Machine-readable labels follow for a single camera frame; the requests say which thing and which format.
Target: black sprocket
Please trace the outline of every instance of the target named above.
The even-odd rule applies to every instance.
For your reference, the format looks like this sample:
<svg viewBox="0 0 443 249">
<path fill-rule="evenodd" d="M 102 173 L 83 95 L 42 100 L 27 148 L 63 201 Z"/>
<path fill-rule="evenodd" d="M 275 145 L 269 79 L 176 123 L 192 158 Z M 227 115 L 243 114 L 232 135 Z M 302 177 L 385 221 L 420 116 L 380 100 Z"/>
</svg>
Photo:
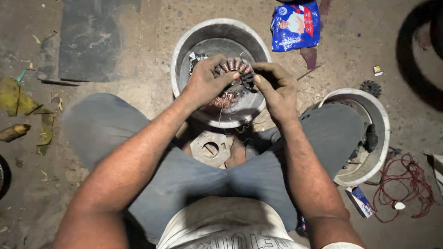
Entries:
<svg viewBox="0 0 443 249">
<path fill-rule="evenodd" d="M 381 87 L 379 84 L 373 82 L 372 80 L 367 80 L 360 85 L 360 90 L 365 91 L 375 98 L 380 97 Z"/>
</svg>

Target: fingernail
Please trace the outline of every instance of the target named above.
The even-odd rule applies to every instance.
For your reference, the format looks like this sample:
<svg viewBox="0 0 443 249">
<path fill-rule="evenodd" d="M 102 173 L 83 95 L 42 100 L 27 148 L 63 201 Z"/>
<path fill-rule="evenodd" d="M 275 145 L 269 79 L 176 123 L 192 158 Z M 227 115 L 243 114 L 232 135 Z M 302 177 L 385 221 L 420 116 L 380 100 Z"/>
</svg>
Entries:
<svg viewBox="0 0 443 249">
<path fill-rule="evenodd" d="M 257 83 L 260 83 L 261 82 L 260 76 L 259 75 L 255 75 L 254 76 L 254 81 L 257 82 Z"/>
</svg>

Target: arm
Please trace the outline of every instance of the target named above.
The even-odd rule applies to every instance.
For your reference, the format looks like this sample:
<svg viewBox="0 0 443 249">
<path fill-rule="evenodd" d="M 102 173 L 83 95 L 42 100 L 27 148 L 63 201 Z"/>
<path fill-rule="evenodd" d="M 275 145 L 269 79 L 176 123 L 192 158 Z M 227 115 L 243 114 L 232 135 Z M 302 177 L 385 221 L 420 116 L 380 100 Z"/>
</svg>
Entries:
<svg viewBox="0 0 443 249">
<path fill-rule="evenodd" d="M 240 76 L 232 72 L 214 79 L 215 66 L 223 59 L 226 60 L 217 55 L 199 62 L 171 106 L 91 172 L 68 206 L 55 248 L 128 247 L 120 212 L 149 182 L 161 155 L 183 122 Z"/>
<path fill-rule="evenodd" d="M 334 242 L 364 247 L 334 182 L 303 132 L 296 109 L 295 79 L 275 63 L 257 63 L 254 70 L 265 76 L 256 75 L 254 81 L 284 140 L 289 187 L 308 226 L 311 248 Z"/>
</svg>

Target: small cardboard box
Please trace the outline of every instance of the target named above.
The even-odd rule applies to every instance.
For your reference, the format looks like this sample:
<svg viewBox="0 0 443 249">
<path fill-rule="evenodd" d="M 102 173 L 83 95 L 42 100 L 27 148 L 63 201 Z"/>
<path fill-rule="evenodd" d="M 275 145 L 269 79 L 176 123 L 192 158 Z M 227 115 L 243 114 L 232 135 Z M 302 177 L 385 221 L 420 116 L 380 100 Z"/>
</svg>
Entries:
<svg viewBox="0 0 443 249">
<path fill-rule="evenodd" d="M 346 189 L 346 194 L 363 217 L 369 218 L 373 214 L 373 208 L 360 187 L 349 187 Z"/>
</svg>

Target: gray pants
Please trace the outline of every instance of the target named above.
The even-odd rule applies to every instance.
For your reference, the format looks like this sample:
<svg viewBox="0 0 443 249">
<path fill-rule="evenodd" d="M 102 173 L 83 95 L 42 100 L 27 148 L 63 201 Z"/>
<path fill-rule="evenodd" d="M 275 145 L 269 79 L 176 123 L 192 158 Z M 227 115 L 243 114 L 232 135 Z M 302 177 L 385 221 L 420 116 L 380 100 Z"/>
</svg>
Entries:
<svg viewBox="0 0 443 249">
<path fill-rule="evenodd" d="M 320 162 L 334 177 L 363 134 L 359 114 L 346 105 L 326 105 L 304 113 L 300 120 Z M 63 114 L 63 128 L 69 145 L 89 171 L 148 123 L 140 111 L 107 93 L 92 94 Z M 261 200 L 277 211 L 288 231 L 295 229 L 297 211 L 285 184 L 285 157 L 279 141 L 280 133 L 277 128 L 272 128 L 258 136 L 262 141 L 252 143 L 258 150 L 249 145 L 246 150 L 248 161 L 231 169 L 198 162 L 171 144 L 152 180 L 129 205 L 129 212 L 143 227 L 147 239 L 157 244 L 172 216 L 207 196 Z M 268 150 L 257 155 L 257 151 L 265 149 Z"/>
</svg>

